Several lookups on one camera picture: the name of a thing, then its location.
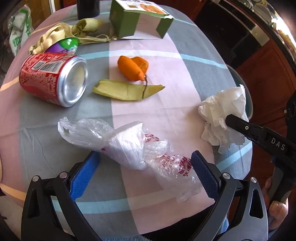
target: can lid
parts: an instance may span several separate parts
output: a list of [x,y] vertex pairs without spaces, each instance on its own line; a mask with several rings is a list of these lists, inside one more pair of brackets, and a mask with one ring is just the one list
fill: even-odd
[[74,105],[86,88],[88,70],[82,57],[74,57],[63,67],[57,88],[57,94],[62,106]]

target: plastic bag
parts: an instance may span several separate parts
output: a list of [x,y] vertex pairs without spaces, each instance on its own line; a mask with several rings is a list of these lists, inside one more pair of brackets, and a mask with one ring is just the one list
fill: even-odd
[[201,183],[190,159],[172,155],[173,147],[160,140],[135,121],[113,130],[101,119],[58,122],[60,135],[76,146],[103,152],[128,169],[144,170],[147,166],[160,185],[182,202],[201,191]]
[[31,11],[27,5],[21,7],[8,20],[8,30],[10,32],[9,44],[12,53],[16,56],[20,47],[34,31],[32,27]]
[[143,123],[135,121],[114,130],[101,119],[58,122],[60,135],[71,144],[103,152],[128,169],[144,170],[145,134]]
[[172,193],[178,203],[201,192],[202,184],[192,168],[190,159],[167,154],[147,162],[163,189]]

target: banana peel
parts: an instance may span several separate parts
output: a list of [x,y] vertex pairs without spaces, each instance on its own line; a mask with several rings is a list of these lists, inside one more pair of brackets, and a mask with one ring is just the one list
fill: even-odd
[[100,79],[93,92],[119,100],[138,101],[164,89],[163,85],[135,85],[123,81]]
[[81,19],[76,25],[72,27],[72,34],[74,35],[86,35],[88,32],[98,30],[104,24],[103,20],[95,18]]

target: cardboard box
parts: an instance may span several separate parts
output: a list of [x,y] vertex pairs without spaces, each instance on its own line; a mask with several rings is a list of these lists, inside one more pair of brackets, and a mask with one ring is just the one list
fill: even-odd
[[174,17],[153,2],[113,0],[109,19],[119,38],[159,39]]

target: finger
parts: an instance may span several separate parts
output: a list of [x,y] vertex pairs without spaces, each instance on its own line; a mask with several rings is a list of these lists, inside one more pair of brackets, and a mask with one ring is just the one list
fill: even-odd
[[265,187],[262,188],[262,195],[263,195],[263,199],[264,199],[264,202],[265,202],[265,207],[266,207],[266,209],[268,209],[270,198],[268,196],[268,192],[267,192],[267,189]]
[[268,190],[272,184],[272,177],[268,178],[265,182],[265,188]]
[[287,216],[288,207],[284,203],[273,201],[269,208],[269,214],[270,216],[274,217],[274,220],[271,222],[268,228],[270,230],[274,230],[281,225],[281,223]]
[[289,210],[289,202],[288,202],[288,199],[286,200],[285,205],[287,207],[287,210]]

